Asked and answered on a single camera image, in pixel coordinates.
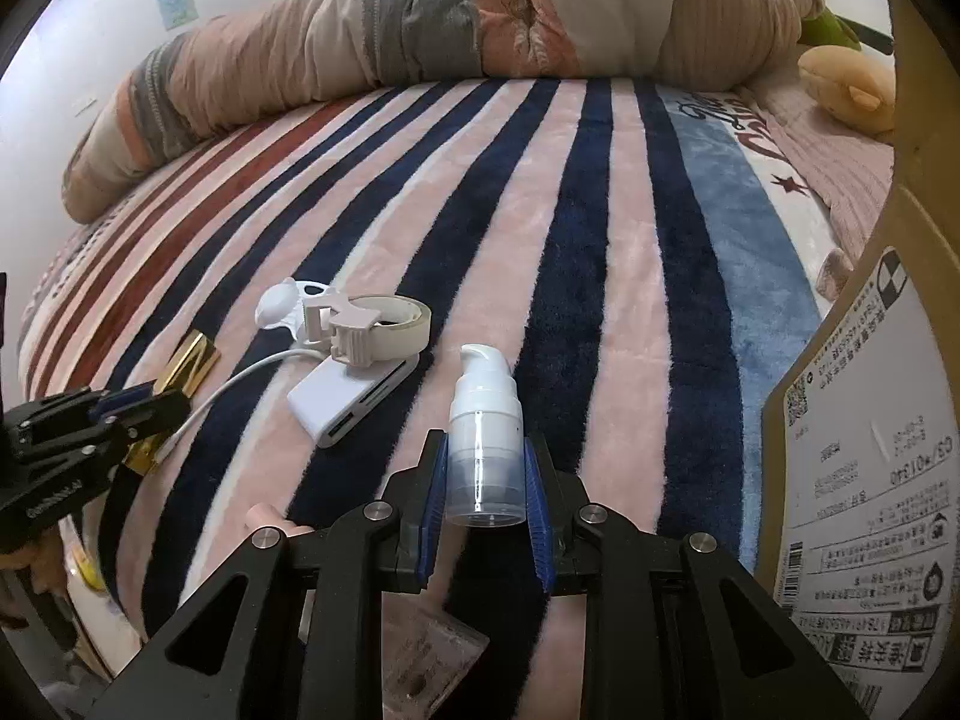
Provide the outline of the tan plush toy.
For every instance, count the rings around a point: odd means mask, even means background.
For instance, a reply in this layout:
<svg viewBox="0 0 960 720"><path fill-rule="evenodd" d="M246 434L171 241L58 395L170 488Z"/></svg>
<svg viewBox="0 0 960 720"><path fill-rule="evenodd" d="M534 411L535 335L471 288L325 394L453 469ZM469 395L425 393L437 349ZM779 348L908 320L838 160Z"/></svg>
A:
<svg viewBox="0 0 960 720"><path fill-rule="evenodd" d="M797 59L800 86L833 119L884 140L895 127L895 73L859 50L817 46Z"/></svg>

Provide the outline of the green plush toy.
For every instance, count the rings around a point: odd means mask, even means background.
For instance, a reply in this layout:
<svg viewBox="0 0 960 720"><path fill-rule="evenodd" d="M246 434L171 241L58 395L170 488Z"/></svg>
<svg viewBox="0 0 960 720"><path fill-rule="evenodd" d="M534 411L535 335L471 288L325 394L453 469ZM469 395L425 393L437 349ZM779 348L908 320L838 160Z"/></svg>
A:
<svg viewBox="0 0 960 720"><path fill-rule="evenodd" d="M861 41L846 21L824 8L814 18L805 18L800 27L799 44L809 47L841 46L861 50Z"/></svg>

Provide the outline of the clear plastic packet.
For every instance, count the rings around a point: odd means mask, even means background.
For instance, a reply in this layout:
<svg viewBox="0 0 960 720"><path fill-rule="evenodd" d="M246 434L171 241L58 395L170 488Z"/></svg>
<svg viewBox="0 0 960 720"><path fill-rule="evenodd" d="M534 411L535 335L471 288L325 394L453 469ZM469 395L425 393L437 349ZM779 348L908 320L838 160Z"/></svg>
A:
<svg viewBox="0 0 960 720"><path fill-rule="evenodd" d="M413 596L382 600L382 717L431 718L488 647L488 637Z"/></svg>

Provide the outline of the pink knitted blanket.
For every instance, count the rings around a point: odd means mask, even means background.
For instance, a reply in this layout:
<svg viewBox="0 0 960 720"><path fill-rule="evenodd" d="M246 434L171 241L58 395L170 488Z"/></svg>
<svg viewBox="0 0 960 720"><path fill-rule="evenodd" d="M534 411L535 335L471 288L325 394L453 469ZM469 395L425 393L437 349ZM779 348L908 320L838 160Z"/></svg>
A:
<svg viewBox="0 0 960 720"><path fill-rule="evenodd" d="M857 262L889 195L893 148L828 114L805 93L795 65L754 76L737 93L820 197L839 249Z"/></svg>

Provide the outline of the blue wall poster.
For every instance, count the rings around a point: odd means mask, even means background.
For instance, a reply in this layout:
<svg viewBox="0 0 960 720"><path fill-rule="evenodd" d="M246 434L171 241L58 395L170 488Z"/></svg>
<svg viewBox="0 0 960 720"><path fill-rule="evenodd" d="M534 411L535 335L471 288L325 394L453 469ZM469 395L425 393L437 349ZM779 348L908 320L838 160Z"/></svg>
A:
<svg viewBox="0 0 960 720"><path fill-rule="evenodd" d="M182 28L199 19L195 0L156 0L166 31Z"/></svg>

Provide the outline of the brown cardboard box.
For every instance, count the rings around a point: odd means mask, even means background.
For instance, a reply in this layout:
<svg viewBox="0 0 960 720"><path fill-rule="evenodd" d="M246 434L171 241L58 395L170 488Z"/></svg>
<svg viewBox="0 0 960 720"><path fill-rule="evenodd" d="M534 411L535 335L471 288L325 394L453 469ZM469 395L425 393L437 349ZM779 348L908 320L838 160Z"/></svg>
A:
<svg viewBox="0 0 960 720"><path fill-rule="evenodd" d="M889 0L893 177L763 408L757 577L872 718L958 712L958 23Z"/></svg>

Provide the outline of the beige plastic clip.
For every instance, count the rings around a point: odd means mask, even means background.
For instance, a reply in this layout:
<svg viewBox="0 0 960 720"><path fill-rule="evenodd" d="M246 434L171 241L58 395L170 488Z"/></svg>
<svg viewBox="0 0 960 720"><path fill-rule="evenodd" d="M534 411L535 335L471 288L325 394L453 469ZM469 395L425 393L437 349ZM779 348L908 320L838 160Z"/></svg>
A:
<svg viewBox="0 0 960 720"><path fill-rule="evenodd" d="M377 328L382 312L363 307L340 293L314 294L302 301L299 343L348 366L370 367L375 362L402 358Z"/></svg>

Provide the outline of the rolled striped duvet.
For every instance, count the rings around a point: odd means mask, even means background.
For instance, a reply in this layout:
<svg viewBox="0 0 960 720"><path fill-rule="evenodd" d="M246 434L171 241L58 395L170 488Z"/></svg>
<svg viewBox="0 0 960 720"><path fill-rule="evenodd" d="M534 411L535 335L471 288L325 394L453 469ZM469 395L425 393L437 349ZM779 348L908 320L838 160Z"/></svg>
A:
<svg viewBox="0 0 960 720"><path fill-rule="evenodd" d="M62 200L89 223L206 138L380 86L641 76L724 91L784 59L822 8L823 0L274 0L153 49L73 151Z"/></svg>

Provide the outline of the white pump bottle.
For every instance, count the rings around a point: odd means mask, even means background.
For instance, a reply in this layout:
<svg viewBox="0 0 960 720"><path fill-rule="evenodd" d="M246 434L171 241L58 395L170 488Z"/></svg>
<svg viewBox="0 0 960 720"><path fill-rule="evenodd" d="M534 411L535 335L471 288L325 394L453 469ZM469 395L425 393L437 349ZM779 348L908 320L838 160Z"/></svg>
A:
<svg viewBox="0 0 960 720"><path fill-rule="evenodd" d="M460 346L462 376L449 408L446 518L459 527L501 528L526 520L524 418L505 356Z"/></svg>

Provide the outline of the beige tape roll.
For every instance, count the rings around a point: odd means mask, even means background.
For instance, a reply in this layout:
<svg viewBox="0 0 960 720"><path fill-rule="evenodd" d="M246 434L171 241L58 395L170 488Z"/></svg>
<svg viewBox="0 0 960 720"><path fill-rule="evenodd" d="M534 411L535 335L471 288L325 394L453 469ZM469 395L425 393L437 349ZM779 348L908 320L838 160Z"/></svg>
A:
<svg viewBox="0 0 960 720"><path fill-rule="evenodd" d="M416 299L393 296L392 294L374 294L374 296L356 296L348 298L363 307L379 309L382 312L377 328L386 341L402 353L407 359L420 355L430 341L431 310Z"/></svg>

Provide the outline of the striped fleece blanket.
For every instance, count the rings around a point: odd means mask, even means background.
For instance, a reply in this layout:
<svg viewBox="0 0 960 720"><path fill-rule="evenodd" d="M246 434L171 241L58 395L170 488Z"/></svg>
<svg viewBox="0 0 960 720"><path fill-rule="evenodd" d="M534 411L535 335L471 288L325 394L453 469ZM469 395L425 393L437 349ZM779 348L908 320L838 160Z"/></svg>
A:
<svg viewBox="0 0 960 720"><path fill-rule="evenodd" d="M827 312L827 213L737 94L633 80L376 91L241 128L76 229L23 320L35 397L218 349L206 413L80 517L149 637L268 504L322 528L413 465L460 349L500 349L558 468L647 532L757 550L760 415ZM322 449L286 397L309 372L257 301L295 278L431 310L413 372Z"/></svg>

